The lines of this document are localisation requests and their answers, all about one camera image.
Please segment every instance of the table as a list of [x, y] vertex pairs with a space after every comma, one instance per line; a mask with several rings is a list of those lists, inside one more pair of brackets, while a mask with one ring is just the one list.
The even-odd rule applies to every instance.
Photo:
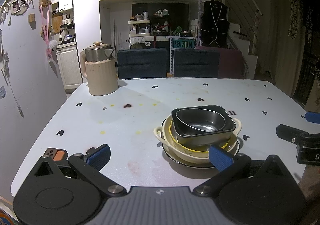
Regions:
[[[90, 95], [87, 83], [75, 90], [25, 157], [11, 185], [13, 196], [47, 148], [86, 154], [103, 143], [110, 146], [111, 159], [100, 172], [127, 190], [131, 186], [190, 186], [192, 190], [217, 171], [181, 166], [159, 147], [153, 129], [175, 108], [224, 107], [243, 123], [238, 135], [240, 152], [261, 160], [278, 155], [297, 182], [305, 165], [296, 162], [296, 146], [279, 139], [276, 127], [285, 124], [320, 133], [320, 125], [303, 118], [302, 107], [266, 81], [154, 78], [118, 83], [119, 89], [106, 96]], [[60, 130], [64, 130], [62, 136], [57, 135]]]

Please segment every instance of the polaroid photo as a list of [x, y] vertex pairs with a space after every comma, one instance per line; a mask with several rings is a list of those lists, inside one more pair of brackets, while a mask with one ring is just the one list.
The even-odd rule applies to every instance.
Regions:
[[19, 5], [19, 0], [12, 1], [11, 6], [12, 6], [12, 10], [13, 10], [14, 13], [17, 13], [17, 12], [21, 11], [21, 8], [20, 8], [20, 5]]
[[21, 6], [29, 6], [29, 0], [21, 0], [20, 5]]

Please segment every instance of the license plate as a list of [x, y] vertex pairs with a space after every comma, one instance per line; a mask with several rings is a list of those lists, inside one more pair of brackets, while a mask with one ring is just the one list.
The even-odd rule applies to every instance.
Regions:
[[178, 39], [172, 40], [172, 48], [195, 48], [196, 40]]

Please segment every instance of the pink lanyard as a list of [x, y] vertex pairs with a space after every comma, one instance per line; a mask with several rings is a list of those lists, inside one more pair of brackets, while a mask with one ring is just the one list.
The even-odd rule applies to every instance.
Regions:
[[43, 32], [44, 32], [44, 39], [45, 39], [45, 43], [47, 44], [47, 48], [49, 48], [49, 14], [50, 14], [50, 9], [48, 7], [47, 30], [45, 29], [45, 25], [44, 25], [44, 16], [43, 16], [43, 10], [42, 10], [41, 4], [40, 4], [40, 11], [41, 11], [41, 20], [42, 20], [42, 27], [43, 27]]

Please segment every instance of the yellow rim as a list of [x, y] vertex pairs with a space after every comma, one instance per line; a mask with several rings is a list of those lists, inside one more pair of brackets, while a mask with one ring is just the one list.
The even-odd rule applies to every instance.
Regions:
[[[191, 152], [202, 152], [202, 151], [192, 150], [192, 149], [187, 148], [187, 147], [183, 146], [182, 144], [178, 143], [178, 141], [175, 140], [174, 136], [173, 136], [172, 133], [171, 133], [171, 126], [172, 126], [172, 120], [171, 120], [171, 123], [170, 123], [170, 126], [169, 126], [169, 134], [171, 135], [171, 138], [172, 138], [172, 140], [173, 140], [175, 143], [177, 143], [178, 145], [180, 145], [182, 148], [187, 149], [188, 151], [191, 151]], [[229, 140], [226, 142], [226, 144], [225, 144], [224, 146], [222, 146], [221, 148], [222, 148], [222, 149], [225, 149], [225, 148], [227, 147], [229, 141], [230, 141], [230, 139], [229, 139]]]

